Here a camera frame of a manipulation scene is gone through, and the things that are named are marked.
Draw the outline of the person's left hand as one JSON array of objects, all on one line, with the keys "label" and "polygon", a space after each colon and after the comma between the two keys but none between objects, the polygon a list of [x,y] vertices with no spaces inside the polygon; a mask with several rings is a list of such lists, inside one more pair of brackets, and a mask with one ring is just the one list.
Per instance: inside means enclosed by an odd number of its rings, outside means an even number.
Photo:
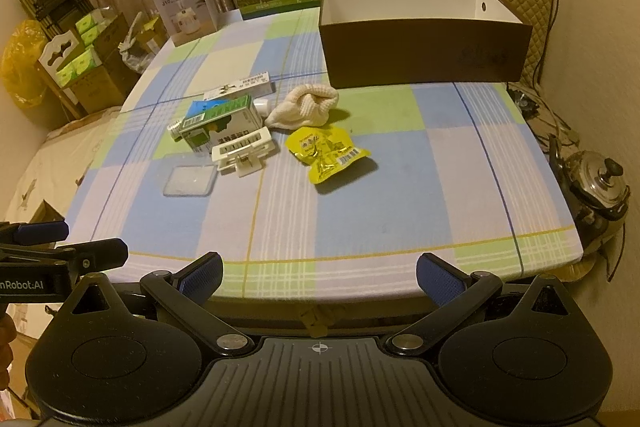
[{"label": "person's left hand", "polygon": [[6,312],[1,314],[0,320],[0,390],[9,387],[9,367],[13,361],[12,341],[17,335],[12,317]]}]

